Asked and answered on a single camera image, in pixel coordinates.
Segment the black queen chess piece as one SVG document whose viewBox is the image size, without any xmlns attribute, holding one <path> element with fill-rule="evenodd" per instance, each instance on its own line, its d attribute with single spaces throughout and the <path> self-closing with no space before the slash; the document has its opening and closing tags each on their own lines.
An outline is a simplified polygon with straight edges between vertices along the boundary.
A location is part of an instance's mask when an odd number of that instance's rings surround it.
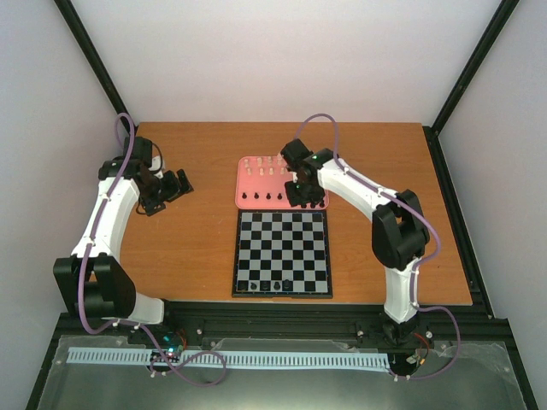
<svg viewBox="0 0 547 410">
<path fill-rule="evenodd" d="M 283 291 L 292 291 L 292 281 L 285 279 L 282 283 Z"/>
</svg>

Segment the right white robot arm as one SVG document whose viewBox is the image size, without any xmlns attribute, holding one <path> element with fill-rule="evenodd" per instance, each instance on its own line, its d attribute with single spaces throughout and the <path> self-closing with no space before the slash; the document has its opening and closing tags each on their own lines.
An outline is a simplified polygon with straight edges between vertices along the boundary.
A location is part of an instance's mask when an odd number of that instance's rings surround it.
<svg viewBox="0 0 547 410">
<path fill-rule="evenodd" d="M 382 331 L 385 340 L 401 345 L 415 331 L 418 263 L 430 237 L 417 195 L 374 183 L 331 150 L 313 152 L 300 140 L 287 144 L 280 156 L 293 180 L 285 183 L 293 207 L 319 204 L 329 191 L 362 212 L 372 224 L 372 249 L 385 269 L 386 297 Z"/>
</svg>

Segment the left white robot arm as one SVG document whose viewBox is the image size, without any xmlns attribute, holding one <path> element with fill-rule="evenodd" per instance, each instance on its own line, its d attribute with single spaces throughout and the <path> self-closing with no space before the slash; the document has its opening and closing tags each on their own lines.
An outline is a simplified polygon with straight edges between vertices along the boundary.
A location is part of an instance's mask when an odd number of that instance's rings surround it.
<svg viewBox="0 0 547 410">
<path fill-rule="evenodd" d="M 193 188 L 184 170 L 167 171 L 158 156 L 131 159 L 118 174 L 122 164 L 116 158 L 99 168 L 97 200 L 84 234 L 69 257 L 56 259 L 53 274 L 71 316 L 145 324 L 158 343 L 170 343 L 178 323 L 164 314 L 163 300 L 137 292 L 121 266 L 121 245 L 132 211 L 141 208 L 152 216 Z"/>
</svg>

